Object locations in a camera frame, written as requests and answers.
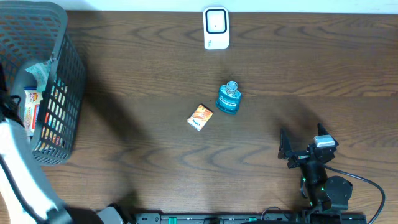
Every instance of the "green connector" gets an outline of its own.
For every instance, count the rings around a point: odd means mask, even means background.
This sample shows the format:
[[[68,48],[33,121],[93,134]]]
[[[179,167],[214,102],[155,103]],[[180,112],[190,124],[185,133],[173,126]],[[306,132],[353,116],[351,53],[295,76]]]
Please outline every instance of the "green connector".
[[[169,224],[177,224],[177,218],[169,218]]]

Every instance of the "transparent blue liquid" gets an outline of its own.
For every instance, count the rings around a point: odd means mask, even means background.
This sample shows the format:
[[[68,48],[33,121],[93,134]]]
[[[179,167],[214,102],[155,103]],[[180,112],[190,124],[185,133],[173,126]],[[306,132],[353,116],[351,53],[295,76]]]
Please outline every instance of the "transparent blue liquid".
[[[221,111],[235,115],[238,112],[239,104],[242,99],[242,93],[238,90],[234,94],[229,95],[226,93],[226,85],[222,85],[218,91],[218,99],[216,106]]]

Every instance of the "bottle label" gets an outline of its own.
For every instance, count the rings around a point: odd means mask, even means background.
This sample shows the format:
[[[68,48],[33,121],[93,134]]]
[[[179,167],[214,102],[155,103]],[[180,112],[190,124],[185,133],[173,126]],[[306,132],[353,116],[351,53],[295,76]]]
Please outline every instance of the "bottle label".
[[[231,103],[229,101],[226,101],[222,96],[220,96],[220,101],[228,106],[236,106],[236,103]]]

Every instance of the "white device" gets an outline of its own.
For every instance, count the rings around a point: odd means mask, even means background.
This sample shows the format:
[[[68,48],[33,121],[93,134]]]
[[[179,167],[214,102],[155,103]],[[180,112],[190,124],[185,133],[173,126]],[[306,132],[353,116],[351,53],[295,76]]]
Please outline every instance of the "white device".
[[[203,12],[206,49],[225,49],[229,46],[229,17],[224,7],[209,7]]]

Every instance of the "orange and white package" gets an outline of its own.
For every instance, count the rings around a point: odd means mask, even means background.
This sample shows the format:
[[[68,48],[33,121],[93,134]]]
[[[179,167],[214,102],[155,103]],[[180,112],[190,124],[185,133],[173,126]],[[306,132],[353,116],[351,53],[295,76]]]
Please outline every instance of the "orange and white package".
[[[191,124],[196,130],[200,131],[212,115],[213,112],[205,108],[203,105],[199,105],[191,117],[188,118],[188,123]]]

